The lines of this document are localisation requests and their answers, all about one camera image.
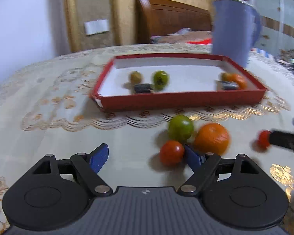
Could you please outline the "red cherry tomato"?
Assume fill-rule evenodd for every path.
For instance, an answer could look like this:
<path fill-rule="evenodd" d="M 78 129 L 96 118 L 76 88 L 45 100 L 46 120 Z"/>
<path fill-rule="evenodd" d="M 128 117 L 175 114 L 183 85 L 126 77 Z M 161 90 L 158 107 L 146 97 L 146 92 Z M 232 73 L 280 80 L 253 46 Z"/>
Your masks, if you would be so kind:
<path fill-rule="evenodd" d="M 183 161 L 184 147 L 178 141 L 167 141 L 159 152 L 159 158 L 163 165 L 175 166 Z"/>
<path fill-rule="evenodd" d="M 270 146 L 269 138 L 270 138 L 271 131 L 269 130 L 262 130 L 257 139 L 257 145 L 260 149 L 266 150 Z"/>

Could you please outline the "large orange tangerine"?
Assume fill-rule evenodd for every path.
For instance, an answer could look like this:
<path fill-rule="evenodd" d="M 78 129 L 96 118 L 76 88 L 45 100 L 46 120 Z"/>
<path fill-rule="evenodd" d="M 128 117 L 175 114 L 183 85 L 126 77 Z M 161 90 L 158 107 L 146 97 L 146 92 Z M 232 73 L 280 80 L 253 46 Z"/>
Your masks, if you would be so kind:
<path fill-rule="evenodd" d="M 203 125 L 193 141 L 195 150 L 201 153 L 223 155 L 230 145 L 228 130 L 218 123 Z"/>

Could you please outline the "green tomato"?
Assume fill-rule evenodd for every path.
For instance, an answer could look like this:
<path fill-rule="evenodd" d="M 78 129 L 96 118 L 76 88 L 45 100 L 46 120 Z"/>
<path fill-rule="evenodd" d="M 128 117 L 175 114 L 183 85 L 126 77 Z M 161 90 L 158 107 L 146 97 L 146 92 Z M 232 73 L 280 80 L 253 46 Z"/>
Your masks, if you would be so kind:
<path fill-rule="evenodd" d="M 154 88 L 157 91 L 163 90 L 169 82 L 169 74 L 165 71 L 156 71 L 153 75 Z"/>
<path fill-rule="evenodd" d="M 194 124 L 185 115 L 173 117 L 168 125 L 168 136 L 178 142 L 186 142 L 194 132 Z"/>

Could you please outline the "small orange tangerine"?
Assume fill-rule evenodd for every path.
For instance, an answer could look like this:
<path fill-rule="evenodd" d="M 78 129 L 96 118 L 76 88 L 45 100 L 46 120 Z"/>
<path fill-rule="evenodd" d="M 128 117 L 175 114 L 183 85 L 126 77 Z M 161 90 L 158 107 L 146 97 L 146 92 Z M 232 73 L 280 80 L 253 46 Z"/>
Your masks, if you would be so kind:
<path fill-rule="evenodd" d="M 229 80 L 236 83 L 241 90 L 244 90 L 248 87 L 246 79 L 239 74 L 231 74 L 229 76 Z"/>

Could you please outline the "dark sugarcane piece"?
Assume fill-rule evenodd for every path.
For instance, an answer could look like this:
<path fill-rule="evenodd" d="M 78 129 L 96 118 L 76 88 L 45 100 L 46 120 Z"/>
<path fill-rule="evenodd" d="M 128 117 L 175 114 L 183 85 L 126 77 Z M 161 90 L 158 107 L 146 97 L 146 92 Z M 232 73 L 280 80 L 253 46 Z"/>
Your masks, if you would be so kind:
<path fill-rule="evenodd" d="M 152 93 L 153 91 L 153 85 L 149 83 L 139 83 L 134 85 L 134 92 L 136 94 Z"/>
<path fill-rule="evenodd" d="M 235 82 L 229 81 L 219 81 L 217 84 L 217 90 L 229 91 L 229 90 L 239 90 L 240 86 Z"/>

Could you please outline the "small green longan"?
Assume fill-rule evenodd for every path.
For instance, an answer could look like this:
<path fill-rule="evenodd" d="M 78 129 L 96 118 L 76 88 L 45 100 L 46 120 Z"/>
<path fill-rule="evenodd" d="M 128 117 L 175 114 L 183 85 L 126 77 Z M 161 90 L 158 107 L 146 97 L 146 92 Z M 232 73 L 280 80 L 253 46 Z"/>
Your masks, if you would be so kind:
<path fill-rule="evenodd" d="M 231 73 L 224 72 L 224 73 L 221 74 L 220 79 L 223 82 L 231 82 L 231 77 L 232 77 L 232 74 Z"/>

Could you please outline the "green tomato front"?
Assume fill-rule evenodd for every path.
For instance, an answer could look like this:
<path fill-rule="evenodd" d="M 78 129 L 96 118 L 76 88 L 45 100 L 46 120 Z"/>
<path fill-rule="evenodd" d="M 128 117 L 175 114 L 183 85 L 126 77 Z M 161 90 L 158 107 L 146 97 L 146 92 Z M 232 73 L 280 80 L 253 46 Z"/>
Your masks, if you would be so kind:
<path fill-rule="evenodd" d="M 157 91 L 163 90 L 169 82 L 169 74 L 165 71 L 156 71 L 153 75 L 154 88 Z"/>

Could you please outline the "tan longan fruit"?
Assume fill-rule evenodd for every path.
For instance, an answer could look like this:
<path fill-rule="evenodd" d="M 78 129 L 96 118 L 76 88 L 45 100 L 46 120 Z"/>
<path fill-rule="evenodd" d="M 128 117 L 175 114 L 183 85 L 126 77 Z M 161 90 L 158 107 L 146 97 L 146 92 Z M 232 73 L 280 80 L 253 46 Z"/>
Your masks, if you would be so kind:
<path fill-rule="evenodd" d="M 143 76 L 142 76 L 142 74 L 141 74 L 140 72 L 138 72 L 138 71 L 132 71 L 132 72 L 130 73 L 130 77 L 129 77 L 129 79 L 130 79 L 130 83 L 131 83 L 132 85 L 140 84 L 140 83 L 143 81 Z"/>

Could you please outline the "cream gold patterned tablecloth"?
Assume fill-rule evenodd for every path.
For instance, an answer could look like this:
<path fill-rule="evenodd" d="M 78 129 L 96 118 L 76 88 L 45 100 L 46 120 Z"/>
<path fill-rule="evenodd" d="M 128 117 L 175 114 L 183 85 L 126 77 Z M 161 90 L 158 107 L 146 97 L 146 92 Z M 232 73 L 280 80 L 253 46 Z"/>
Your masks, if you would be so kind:
<path fill-rule="evenodd" d="M 48 153 L 66 159 L 106 143 L 110 154 L 100 176 L 112 188 L 179 187 L 191 170 L 165 168 L 158 151 L 167 139 L 168 121 L 180 110 L 104 113 L 89 94 L 113 56 L 209 50 L 187 44 L 108 47 L 32 64 L 11 76 L 0 87 L 0 234 L 9 227 L 1 209 L 4 193 Z M 247 154 L 286 191 L 291 203 L 283 225 L 294 234 L 294 154 L 275 146 L 262 152 L 255 144 L 263 129 L 294 130 L 294 75 L 260 50 L 250 53 L 248 70 L 267 87 L 260 104 L 184 113 L 196 127 L 222 124 L 231 135 L 226 157 Z"/>

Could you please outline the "red cardboard box tray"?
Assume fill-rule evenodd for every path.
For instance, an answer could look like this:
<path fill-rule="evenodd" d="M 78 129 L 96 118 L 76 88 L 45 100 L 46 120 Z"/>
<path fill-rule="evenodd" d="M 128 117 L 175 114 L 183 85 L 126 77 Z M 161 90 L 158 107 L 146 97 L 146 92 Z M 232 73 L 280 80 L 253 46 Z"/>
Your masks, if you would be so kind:
<path fill-rule="evenodd" d="M 129 75 L 142 74 L 150 82 L 156 71 L 169 75 L 160 92 L 133 93 Z M 244 78 L 246 88 L 223 90 L 222 72 Z M 105 65 L 90 94 L 104 111 L 132 111 L 258 104 L 266 87 L 244 68 L 225 56 L 212 54 L 154 53 L 115 56 Z"/>

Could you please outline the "lavender blue pitcher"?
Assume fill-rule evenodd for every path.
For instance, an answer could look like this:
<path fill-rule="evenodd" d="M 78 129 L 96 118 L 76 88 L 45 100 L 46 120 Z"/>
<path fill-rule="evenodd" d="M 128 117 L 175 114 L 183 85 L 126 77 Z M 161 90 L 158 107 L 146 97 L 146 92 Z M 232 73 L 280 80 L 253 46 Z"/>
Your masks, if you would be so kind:
<path fill-rule="evenodd" d="M 246 68 L 249 52 L 260 37 L 260 14 L 242 0 L 216 0 L 213 4 L 211 53 L 226 56 Z"/>

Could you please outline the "folded blanket on bed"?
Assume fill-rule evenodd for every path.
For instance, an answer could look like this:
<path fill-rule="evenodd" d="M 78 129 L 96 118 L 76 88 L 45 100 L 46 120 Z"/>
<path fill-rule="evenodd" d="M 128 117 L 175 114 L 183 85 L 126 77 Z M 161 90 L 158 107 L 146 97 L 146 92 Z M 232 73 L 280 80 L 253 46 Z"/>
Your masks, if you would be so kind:
<path fill-rule="evenodd" d="M 211 39 L 210 31 L 193 31 L 190 28 L 182 28 L 175 33 L 165 36 L 152 36 L 151 43 L 187 43 L 189 41 L 203 41 Z"/>

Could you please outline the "wooden bed headboard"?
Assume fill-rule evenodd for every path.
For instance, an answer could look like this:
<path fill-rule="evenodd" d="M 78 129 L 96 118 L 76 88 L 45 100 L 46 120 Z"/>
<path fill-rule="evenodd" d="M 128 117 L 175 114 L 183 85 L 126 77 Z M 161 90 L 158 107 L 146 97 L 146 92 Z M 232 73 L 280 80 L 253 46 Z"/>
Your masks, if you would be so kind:
<path fill-rule="evenodd" d="M 210 12 L 172 0 L 135 0 L 135 43 L 151 43 L 153 36 L 166 36 L 182 28 L 211 31 Z"/>

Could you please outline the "white wall switch panel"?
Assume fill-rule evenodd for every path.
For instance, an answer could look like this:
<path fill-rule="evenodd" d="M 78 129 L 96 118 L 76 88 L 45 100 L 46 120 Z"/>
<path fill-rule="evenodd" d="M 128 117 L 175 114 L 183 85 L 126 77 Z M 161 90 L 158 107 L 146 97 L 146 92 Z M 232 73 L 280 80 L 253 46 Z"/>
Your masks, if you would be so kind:
<path fill-rule="evenodd" d="M 109 31 L 109 20 L 95 20 L 84 23 L 85 33 L 90 36 L 93 34 L 99 34 Z"/>

